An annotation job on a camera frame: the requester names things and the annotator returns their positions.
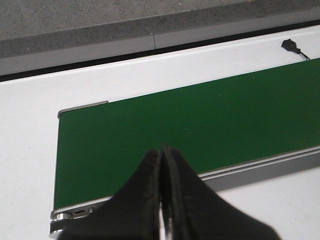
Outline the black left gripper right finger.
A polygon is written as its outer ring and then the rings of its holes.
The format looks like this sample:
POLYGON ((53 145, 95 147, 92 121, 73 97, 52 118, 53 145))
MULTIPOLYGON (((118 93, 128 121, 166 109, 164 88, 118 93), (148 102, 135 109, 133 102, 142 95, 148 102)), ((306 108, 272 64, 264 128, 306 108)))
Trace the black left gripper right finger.
POLYGON ((218 196, 181 152, 161 151, 161 195, 165 226, 174 240, 278 240, 276 231, 218 196))

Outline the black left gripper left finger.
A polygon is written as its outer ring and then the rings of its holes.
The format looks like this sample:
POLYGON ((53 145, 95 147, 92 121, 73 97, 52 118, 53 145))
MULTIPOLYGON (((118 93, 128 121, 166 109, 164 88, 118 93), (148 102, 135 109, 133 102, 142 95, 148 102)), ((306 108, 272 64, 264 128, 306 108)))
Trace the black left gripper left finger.
POLYGON ((124 186, 89 216, 69 224, 60 240, 159 239, 160 153, 148 150, 124 186))

